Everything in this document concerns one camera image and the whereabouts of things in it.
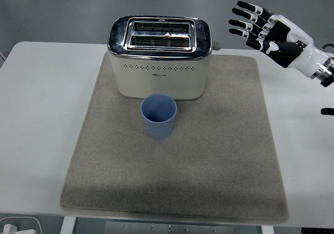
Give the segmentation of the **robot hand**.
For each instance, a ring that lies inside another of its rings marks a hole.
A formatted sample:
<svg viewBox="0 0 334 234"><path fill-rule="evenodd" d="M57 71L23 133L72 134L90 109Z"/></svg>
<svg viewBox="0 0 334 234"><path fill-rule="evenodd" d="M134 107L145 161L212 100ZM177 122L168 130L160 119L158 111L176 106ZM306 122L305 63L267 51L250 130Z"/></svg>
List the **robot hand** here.
<svg viewBox="0 0 334 234"><path fill-rule="evenodd" d="M231 34L246 40L246 45L264 53L283 68L293 68L327 87L333 83L333 57L314 45L313 39L282 15L244 1L232 12L247 21L229 20Z"/></svg>

